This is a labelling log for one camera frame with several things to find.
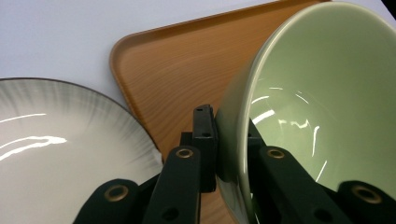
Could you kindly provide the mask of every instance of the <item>white table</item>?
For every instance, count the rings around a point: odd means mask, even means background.
[[[109,52],[125,35],[273,0],[0,0],[0,78],[46,77],[102,92],[126,105]],[[348,0],[396,21],[380,0]]]

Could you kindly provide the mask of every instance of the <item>wooden tray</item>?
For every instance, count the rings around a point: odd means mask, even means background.
[[[233,75],[282,22],[324,1],[280,1],[121,39],[111,52],[112,73],[163,157],[191,131],[196,106],[217,110]],[[201,223],[232,222],[218,191],[203,194]]]

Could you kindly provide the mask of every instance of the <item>white plate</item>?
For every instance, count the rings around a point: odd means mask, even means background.
[[[61,81],[0,80],[0,223],[71,223],[115,178],[162,169],[142,126],[104,95]]]

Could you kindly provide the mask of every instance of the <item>bowl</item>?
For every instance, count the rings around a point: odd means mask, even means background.
[[[237,221],[256,222],[248,183],[249,119],[318,183],[375,185],[396,198],[396,31],[341,2],[282,24],[236,76],[216,115],[219,187]]]

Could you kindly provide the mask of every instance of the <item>plate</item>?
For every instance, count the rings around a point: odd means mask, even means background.
[[[251,118],[320,184],[373,184],[396,197],[396,32],[348,3],[306,8],[267,40],[223,99],[219,186],[240,222],[255,222],[248,184]]]
[[[129,112],[71,83],[0,80],[0,130],[0,223],[72,223],[103,183],[162,169]]]

